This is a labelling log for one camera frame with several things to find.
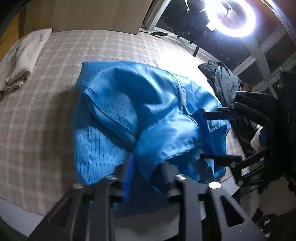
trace dark clothing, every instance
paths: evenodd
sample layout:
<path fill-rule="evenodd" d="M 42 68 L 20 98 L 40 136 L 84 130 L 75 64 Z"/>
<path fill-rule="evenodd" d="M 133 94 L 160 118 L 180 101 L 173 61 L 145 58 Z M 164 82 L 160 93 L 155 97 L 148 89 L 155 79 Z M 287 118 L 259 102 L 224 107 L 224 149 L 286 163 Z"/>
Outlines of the dark clothing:
<path fill-rule="evenodd" d="M 228 107 L 233 103 L 237 91 L 241 90 L 242 80 L 221 62 L 210 60 L 207 64 L 201 64 L 199 70 L 207 77 L 208 83 L 211 85 L 217 98 L 223 107 Z M 256 128 L 245 117 L 235 120 L 229 120 L 240 145 L 246 157 L 254 154 L 255 151 L 251 147 Z"/>
<path fill-rule="evenodd" d="M 207 81 L 214 89 L 222 106 L 230 106 L 237 91 L 240 90 L 242 80 L 221 62 L 210 60 L 198 68 L 207 77 Z"/>

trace black cable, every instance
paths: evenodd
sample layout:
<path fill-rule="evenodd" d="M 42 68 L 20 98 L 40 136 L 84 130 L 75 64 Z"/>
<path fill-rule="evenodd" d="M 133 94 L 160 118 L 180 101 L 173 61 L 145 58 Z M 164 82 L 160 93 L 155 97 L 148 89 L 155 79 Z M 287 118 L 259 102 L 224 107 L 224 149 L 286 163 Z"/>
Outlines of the black cable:
<path fill-rule="evenodd" d="M 153 33 L 145 32 L 145 31 L 139 31 L 139 32 L 153 35 Z"/>
<path fill-rule="evenodd" d="M 242 197 L 242 196 L 244 196 L 244 195 L 247 195 L 248 193 L 253 192 L 253 191 L 255 191 L 255 190 L 258 189 L 258 188 L 259 188 L 259 186 L 256 187 L 256 188 L 254 188 L 254 189 L 252 189 L 251 191 L 248 191 L 248 192 L 246 192 L 246 193 L 240 195 L 239 197 Z"/>
<path fill-rule="evenodd" d="M 152 33 L 149 33 L 149 32 L 144 32 L 144 31 L 139 31 L 139 32 L 152 35 Z"/>

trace wooden wall panel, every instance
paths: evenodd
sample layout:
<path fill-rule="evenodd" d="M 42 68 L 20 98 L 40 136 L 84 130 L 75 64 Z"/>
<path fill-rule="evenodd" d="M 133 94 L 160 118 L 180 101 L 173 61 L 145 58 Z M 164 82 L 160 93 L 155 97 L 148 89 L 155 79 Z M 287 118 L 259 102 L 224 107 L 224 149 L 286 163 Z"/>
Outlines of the wooden wall panel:
<path fill-rule="evenodd" d="M 105 29 L 137 34 L 152 0 L 31 0 L 25 33 L 52 28 Z"/>
<path fill-rule="evenodd" d="M 0 60 L 17 40 L 19 40 L 19 14 L 11 21 L 0 38 Z"/>

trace white drawstring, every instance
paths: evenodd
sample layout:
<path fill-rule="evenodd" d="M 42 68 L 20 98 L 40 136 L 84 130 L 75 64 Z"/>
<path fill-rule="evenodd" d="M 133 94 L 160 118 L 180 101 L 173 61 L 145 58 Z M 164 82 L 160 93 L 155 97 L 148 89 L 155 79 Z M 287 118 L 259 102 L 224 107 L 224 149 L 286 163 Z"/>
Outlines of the white drawstring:
<path fill-rule="evenodd" d="M 179 88 L 179 92 L 180 92 L 180 99 L 181 99 L 181 111 L 183 111 L 183 108 L 184 108 L 188 115 L 192 115 L 192 113 L 190 113 L 188 111 L 187 106 L 186 106 L 186 90 L 184 88 L 182 88 L 181 82 L 179 81 L 177 76 L 175 76 L 174 74 L 173 74 L 173 76 L 175 77 L 175 79 L 178 83 L 178 88 Z"/>

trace window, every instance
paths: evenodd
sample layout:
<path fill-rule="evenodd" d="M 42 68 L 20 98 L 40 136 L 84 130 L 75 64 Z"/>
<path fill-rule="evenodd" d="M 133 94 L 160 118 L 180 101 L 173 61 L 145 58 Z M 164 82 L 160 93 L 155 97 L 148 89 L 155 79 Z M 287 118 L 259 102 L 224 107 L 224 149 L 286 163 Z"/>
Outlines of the window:
<path fill-rule="evenodd" d="M 250 54 L 239 38 L 226 36 L 221 32 L 213 32 L 206 27 L 209 22 L 205 4 L 199 0 L 171 0 L 161 15 L 156 27 L 195 43 L 233 70 Z"/>
<path fill-rule="evenodd" d="M 230 16 L 239 16 L 244 21 L 243 11 L 232 0 L 225 1 L 234 11 Z M 155 8 L 148 11 L 144 25 L 149 31 L 156 26 L 157 31 L 176 34 L 170 36 L 176 40 L 186 39 L 182 41 L 191 48 L 200 47 L 199 53 L 223 62 L 253 91 L 271 93 L 270 83 L 279 79 L 276 70 L 279 67 L 289 70 L 296 65 L 296 46 L 277 16 L 261 0 L 245 1 L 254 10 L 256 25 L 250 38 L 243 41 L 206 26 L 209 19 L 203 11 L 204 0 L 154 0 Z"/>
<path fill-rule="evenodd" d="M 262 44 L 281 22 L 262 1 L 248 0 L 247 2 L 253 8 L 256 16 L 254 35 L 258 43 Z"/>
<path fill-rule="evenodd" d="M 270 71 L 275 71 L 280 67 L 294 52 L 296 46 L 289 34 L 285 34 L 270 50 L 265 53 Z"/>
<path fill-rule="evenodd" d="M 265 91 L 263 91 L 263 93 L 272 95 L 272 93 L 271 93 L 271 91 L 270 91 L 269 88 L 267 88 Z"/>
<path fill-rule="evenodd" d="M 263 79 L 256 63 L 253 63 L 249 68 L 242 72 L 239 77 L 243 82 L 248 83 L 251 88 Z"/>

